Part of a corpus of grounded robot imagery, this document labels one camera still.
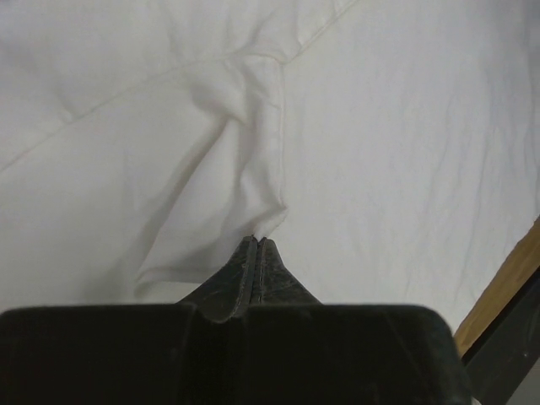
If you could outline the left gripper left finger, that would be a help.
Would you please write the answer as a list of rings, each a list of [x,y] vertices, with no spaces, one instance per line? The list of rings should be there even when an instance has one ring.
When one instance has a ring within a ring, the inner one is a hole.
[[[257,250],[258,241],[245,237],[230,259],[179,304],[194,305],[204,318],[216,323],[241,316],[251,302]]]

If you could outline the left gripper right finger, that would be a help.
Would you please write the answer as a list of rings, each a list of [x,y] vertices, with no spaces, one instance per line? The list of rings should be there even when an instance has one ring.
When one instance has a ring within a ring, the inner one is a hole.
[[[257,243],[251,305],[318,305],[320,301],[284,266],[277,245]]]

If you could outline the white t shirt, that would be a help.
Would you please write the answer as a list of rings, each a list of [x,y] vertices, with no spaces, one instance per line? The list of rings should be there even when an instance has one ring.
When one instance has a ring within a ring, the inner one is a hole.
[[[253,235],[457,328],[539,215],[536,1],[4,1],[1,307],[179,299]]]

